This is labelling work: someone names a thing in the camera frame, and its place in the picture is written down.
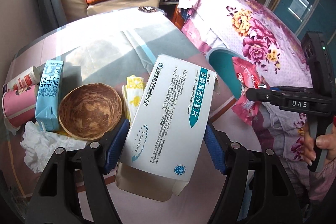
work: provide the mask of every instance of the screw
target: screw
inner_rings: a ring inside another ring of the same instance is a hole
[[[90,144],[90,147],[93,148],[93,149],[97,148],[99,146],[100,146],[100,144],[98,142],[93,142],[93,143]]]
[[[238,149],[238,148],[240,147],[240,144],[239,144],[239,143],[236,143],[236,142],[233,142],[233,143],[231,144],[231,147],[232,147],[233,149]]]
[[[274,151],[272,149],[266,149],[266,154],[269,155],[269,156],[273,156]]]
[[[55,153],[57,155],[62,154],[64,152],[64,149],[62,147],[56,148]]]

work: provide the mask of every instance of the crumpled tissue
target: crumpled tissue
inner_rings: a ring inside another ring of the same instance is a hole
[[[33,122],[26,123],[22,137],[24,140],[20,145],[26,150],[24,162],[34,173],[44,170],[56,148],[64,147],[66,151],[72,151],[84,148],[87,143],[57,133],[43,132]]]
[[[126,118],[129,119],[131,124],[143,95],[144,82],[142,77],[137,77],[135,75],[127,77],[126,82],[126,86],[123,85],[122,87],[124,111]]]

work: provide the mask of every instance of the yellow and white tissue pack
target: yellow and white tissue pack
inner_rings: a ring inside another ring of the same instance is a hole
[[[144,83],[142,77],[131,75],[127,77],[126,86],[123,85],[122,93],[124,96],[125,116],[132,123],[141,97],[143,95]]]

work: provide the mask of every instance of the blue milk carton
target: blue milk carton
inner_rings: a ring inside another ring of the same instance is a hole
[[[35,110],[35,118],[44,131],[59,130],[58,105],[62,76],[63,61],[47,60],[41,77]]]

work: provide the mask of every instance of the table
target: table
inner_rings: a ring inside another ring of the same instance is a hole
[[[113,86],[122,98],[121,87],[126,84],[126,77],[135,74],[147,81],[161,53],[212,69],[159,10],[149,13],[130,8],[83,18],[33,41],[14,56],[6,81],[33,65],[41,73],[46,60],[63,60],[62,96],[80,85],[101,82]],[[231,111],[234,98],[221,79],[219,88],[220,94],[214,93],[210,109],[215,128],[225,131],[232,141],[241,142],[247,149],[260,151],[253,130]],[[0,169],[10,187],[8,195],[24,215],[40,174],[34,174],[24,163],[22,134],[23,127],[13,136],[0,123]],[[225,181],[214,168],[204,144],[189,185],[180,196],[172,196],[167,202],[120,190],[114,183],[114,174],[112,170],[105,176],[105,182],[124,224],[207,223]],[[83,216],[92,220],[80,174],[77,179]]]

